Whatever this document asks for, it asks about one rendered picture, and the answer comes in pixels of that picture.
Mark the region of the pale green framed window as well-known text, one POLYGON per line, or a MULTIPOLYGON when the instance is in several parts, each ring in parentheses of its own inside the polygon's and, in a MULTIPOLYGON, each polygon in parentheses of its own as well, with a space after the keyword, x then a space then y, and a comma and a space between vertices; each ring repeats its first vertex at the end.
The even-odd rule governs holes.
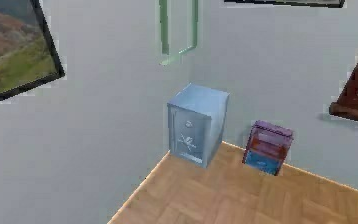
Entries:
POLYGON ((180 61, 198 46, 199 0, 158 0, 160 65, 180 61))

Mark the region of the brown wooden framed window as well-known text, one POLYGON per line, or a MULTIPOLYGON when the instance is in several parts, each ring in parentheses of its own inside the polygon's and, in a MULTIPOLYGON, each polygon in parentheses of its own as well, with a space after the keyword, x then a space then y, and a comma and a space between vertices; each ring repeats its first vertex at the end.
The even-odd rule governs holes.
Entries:
POLYGON ((358 62, 338 99, 330 104, 329 114, 358 121, 358 62))

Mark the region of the pale blue metal safe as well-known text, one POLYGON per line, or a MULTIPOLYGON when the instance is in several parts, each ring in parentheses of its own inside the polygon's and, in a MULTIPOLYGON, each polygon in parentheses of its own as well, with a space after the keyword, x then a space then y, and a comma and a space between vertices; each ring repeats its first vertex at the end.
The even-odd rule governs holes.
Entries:
POLYGON ((229 93, 189 83, 169 100, 170 153, 206 168, 223 137, 229 93))

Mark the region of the black framed landscape picture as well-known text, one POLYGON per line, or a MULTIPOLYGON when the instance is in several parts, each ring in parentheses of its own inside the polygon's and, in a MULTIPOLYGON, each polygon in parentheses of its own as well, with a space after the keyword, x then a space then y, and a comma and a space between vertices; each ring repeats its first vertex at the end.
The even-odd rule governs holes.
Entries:
POLYGON ((64 76, 41 0, 0 0, 0 102, 64 76))

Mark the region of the black framed wall picture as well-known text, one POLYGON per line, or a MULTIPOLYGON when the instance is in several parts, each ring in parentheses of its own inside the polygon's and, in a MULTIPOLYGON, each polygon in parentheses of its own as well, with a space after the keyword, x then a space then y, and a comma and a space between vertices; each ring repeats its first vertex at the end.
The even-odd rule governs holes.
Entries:
POLYGON ((238 4, 271 4, 288 6, 308 6, 325 8, 342 8, 346 0, 223 0, 238 4))

